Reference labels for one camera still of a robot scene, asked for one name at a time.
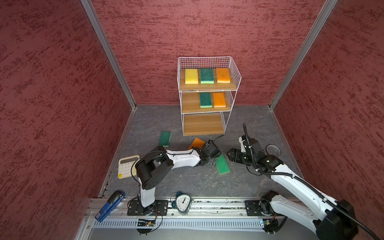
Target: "gray floor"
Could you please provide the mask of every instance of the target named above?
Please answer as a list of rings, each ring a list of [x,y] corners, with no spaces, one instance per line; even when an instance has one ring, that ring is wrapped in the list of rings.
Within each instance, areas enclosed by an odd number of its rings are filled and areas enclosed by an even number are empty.
[[[274,144],[281,150],[280,159],[293,171],[301,175],[297,163],[290,159],[281,137],[266,106],[234,106],[225,135],[215,143],[223,153],[231,148],[240,148],[238,138],[244,134],[243,122],[247,124],[250,137],[260,142],[263,148]],[[183,136],[180,106],[140,105],[125,141],[121,157],[135,154],[143,155],[159,143],[161,131],[171,131],[170,147],[166,149],[186,150],[195,137],[204,141],[217,135]],[[251,175],[245,165],[227,161],[230,172],[219,175],[217,168],[182,167],[168,173],[156,187],[156,197],[169,197],[182,191],[196,197],[260,197],[274,190],[286,197],[293,195],[278,183],[265,176]],[[123,190],[126,196],[138,194],[138,184],[131,178],[118,179],[117,166],[104,196],[110,196],[115,190]]]
[[[98,228],[91,231],[90,240],[106,239],[130,239],[130,240],[318,240],[312,231],[288,219],[276,236],[265,232],[245,232],[245,231],[208,231],[208,230],[189,230],[189,229],[158,229],[147,236],[139,235],[136,229],[107,229]]]

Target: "calculator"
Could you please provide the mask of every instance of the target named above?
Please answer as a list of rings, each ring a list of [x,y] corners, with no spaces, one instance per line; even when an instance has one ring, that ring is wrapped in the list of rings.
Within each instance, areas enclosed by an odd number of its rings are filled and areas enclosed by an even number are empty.
[[[136,168],[133,166],[136,160],[140,158],[140,155],[133,155],[129,157],[123,157],[119,160],[118,179],[126,177],[136,176]]]

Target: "clock face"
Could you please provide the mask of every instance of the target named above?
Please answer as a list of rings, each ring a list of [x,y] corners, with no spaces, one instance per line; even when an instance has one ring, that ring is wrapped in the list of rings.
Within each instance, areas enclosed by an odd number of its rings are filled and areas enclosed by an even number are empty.
[[[176,199],[176,207],[180,212],[185,212],[191,202],[191,197],[187,194],[182,194]]]

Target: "alarm clock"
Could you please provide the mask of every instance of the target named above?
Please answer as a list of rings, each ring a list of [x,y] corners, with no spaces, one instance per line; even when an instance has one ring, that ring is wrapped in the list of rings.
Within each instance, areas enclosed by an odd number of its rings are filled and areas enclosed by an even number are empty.
[[[190,195],[178,192],[176,193],[176,198],[172,201],[171,205],[173,209],[177,209],[182,215],[185,215],[189,211],[191,202],[192,198]]]

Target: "blue stapler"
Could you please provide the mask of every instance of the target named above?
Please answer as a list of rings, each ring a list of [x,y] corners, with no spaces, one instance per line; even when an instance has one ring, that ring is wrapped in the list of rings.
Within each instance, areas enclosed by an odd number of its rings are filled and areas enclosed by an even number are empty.
[[[125,192],[116,190],[110,198],[108,198],[105,205],[96,214],[95,218],[97,221],[102,222],[106,216],[121,202],[125,197]]]

